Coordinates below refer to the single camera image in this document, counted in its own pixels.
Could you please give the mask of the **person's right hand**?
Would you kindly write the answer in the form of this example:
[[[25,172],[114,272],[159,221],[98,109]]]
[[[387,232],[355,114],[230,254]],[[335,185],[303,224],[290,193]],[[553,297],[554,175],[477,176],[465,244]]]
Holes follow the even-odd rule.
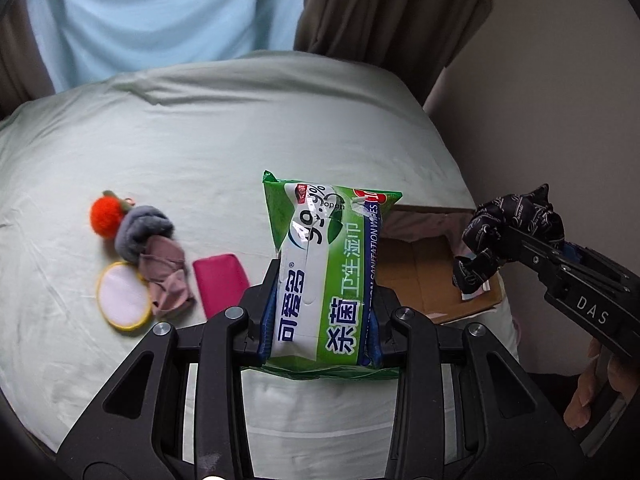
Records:
[[[593,399],[607,382],[629,404],[639,388],[639,369],[617,356],[602,358],[602,344],[592,338],[588,347],[589,363],[578,377],[576,390],[563,418],[571,430],[584,428],[590,421]]]

